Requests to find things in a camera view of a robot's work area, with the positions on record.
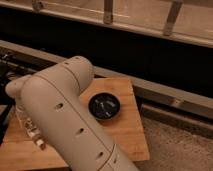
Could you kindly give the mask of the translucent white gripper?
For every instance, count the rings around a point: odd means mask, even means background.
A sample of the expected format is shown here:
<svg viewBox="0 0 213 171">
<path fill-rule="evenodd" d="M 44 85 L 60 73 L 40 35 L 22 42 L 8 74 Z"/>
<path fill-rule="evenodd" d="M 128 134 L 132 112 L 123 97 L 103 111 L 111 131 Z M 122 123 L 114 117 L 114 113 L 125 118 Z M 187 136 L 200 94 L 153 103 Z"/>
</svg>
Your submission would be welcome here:
<svg viewBox="0 0 213 171">
<path fill-rule="evenodd" d="M 36 142 L 36 145 L 44 150 L 46 148 L 45 142 L 42 140 L 41 132 L 28 116 L 28 114 L 21 108 L 15 108 L 15 114 L 19 120 L 21 127 L 25 130 L 26 134 Z"/>
</svg>

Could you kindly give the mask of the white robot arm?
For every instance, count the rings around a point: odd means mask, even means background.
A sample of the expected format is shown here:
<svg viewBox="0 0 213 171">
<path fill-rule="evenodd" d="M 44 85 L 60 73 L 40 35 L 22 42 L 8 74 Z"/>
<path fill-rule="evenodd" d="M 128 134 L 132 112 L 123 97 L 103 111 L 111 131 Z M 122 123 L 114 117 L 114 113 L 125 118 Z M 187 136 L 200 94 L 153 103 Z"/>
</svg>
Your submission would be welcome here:
<svg viewBox="0 0 213 171">
<path fill-rule="evenodd" d="M 79 100 L 93 78 L 91 62 L 74 56 L 9 82 L 6 92 L 73 171 L 139 171 Z"/>
</svg>

